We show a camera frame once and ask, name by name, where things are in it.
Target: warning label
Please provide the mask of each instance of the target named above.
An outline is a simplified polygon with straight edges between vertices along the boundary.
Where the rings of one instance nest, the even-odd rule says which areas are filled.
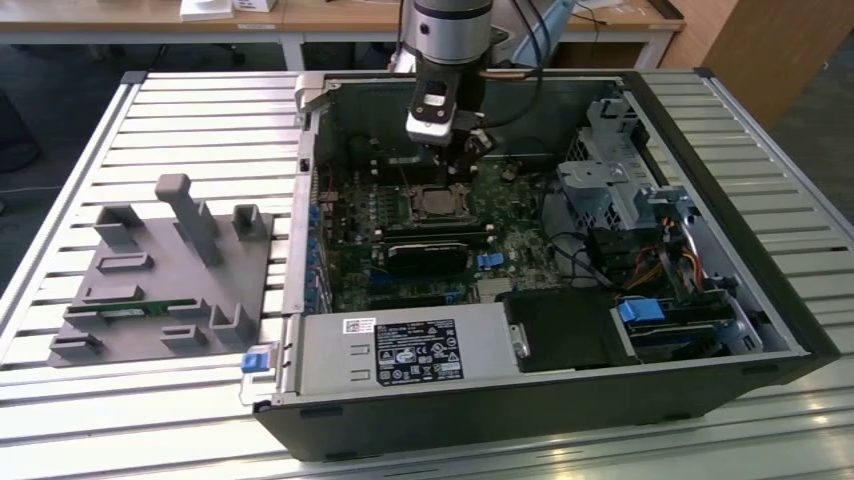
[[[453,319],[374,327],[377,381],[385,387],[464,378]]]

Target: floor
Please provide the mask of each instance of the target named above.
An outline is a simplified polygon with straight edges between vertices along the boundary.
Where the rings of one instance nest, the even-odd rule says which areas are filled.
[[[372,49],[313,46],[307,66],[378,68]],[[161,71],[282,70],[275,45],[242,45],[246,63],[211,45],[177,45],[158,63]],[[122,75],[151,68],[155,46],[129,46],[121,58],[97,62],[83,46],[0,46],[0,88],[13,99],[43,149],[30,166],[0,174],[0,291],[15,273]],[[809,85],[772,135],[849,219],[854,219],[854,36]]]

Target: table leg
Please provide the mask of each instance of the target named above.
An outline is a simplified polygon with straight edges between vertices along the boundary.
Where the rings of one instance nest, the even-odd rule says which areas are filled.
[[[282,52],[285,53],[285,65],[290,71],[302,72],[306,70],[303,59],[303,40],[298,37],[283,36],[281,40]]]
[[[670,39],[673,38],[673,31],[662,31],[652,34],[650,41],[644,45],[641,55],[636,62],[637,69],[658,68],[658,64],[662,61],[665,52],[668,51],[668,45],[670,45]]]

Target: metal rail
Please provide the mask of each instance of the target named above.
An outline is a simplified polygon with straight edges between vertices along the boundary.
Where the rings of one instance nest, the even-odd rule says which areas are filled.
[[[133,202],[143,217],[170,215],[154,197],[166,172],[191,176],[191,193],[209,200],[213,213],[251,201],[277,215],[263,338],[275,340],[282,328],[295,74],[151,74],[114,99],[0,302],[9,321],[0,337],[0,476],[843,476],[854,466],[851,226],[714,80],[692,71],[645,77],[837,342],[840,361],[791,385],[752,392],[702,419],[327,464],[294,460],[251,418],[238,400],[239,355],[47,367],[50,341],[99,241],[91,224],[101,205]],[[653,154],[662,159],[656,149]],[[661,166],[678,183],[668,162]]]

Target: white label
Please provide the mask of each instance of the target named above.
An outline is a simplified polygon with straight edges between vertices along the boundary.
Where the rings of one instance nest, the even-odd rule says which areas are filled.
[[[113,310],[107,312],[102,312],[102,317],[115,318],[115,317],[145,317],[146,312],[142,308],[129,308],[127,310]]]
[[[445,104],[445,97],[442,95],[425,94],[425,104],[441,107]]]
[[[374,333],[377,318],[346,318],[345,333]]]
[[[275,30],[277,26],[273,23],[239,23],[238,28],[241,30]]]

